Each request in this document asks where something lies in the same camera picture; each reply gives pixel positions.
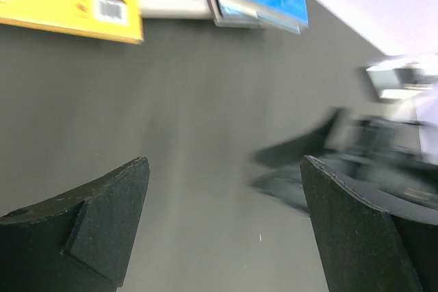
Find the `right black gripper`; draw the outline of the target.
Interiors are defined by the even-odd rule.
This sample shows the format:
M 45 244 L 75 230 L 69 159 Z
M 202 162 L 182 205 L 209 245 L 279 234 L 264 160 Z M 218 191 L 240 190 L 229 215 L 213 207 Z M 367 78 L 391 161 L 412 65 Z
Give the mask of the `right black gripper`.
M 358 121 L 361 130 L 349 146 L 341 150 L 327 148 L 329 135 L 345 114 L 345 109 L 332 109 L 319 126 L 258 150 L 253 161 L 271 171 L 258 176 L 250 186 L 294 210 L 306 210 L 300 162 L 305 155 L 311 155 L 397 198 L 412 203 L 437 202 L 437 165 L 427 161 L 420 152 L 396 143 L 399 138 L 405 140 L 405 135 L 412 137 L 419 128 L 435 132 L 437 126 L 417 120 L 373 117 Z

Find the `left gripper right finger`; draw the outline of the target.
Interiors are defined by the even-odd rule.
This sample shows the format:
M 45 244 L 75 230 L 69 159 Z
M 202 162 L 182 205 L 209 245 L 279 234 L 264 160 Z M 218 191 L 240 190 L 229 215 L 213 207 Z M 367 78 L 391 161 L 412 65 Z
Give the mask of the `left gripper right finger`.
M 315 157 L 300 171 L 329 291 L 437 290 L 437 210 Z

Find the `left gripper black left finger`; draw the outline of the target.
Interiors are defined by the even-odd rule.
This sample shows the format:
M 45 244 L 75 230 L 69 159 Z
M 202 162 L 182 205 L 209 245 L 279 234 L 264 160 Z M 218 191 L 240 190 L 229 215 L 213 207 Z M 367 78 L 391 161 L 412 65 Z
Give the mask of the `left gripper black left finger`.
M 2 291 L 116 291 L 123 286 L 150 177 L 138 157 L 1 217 Z

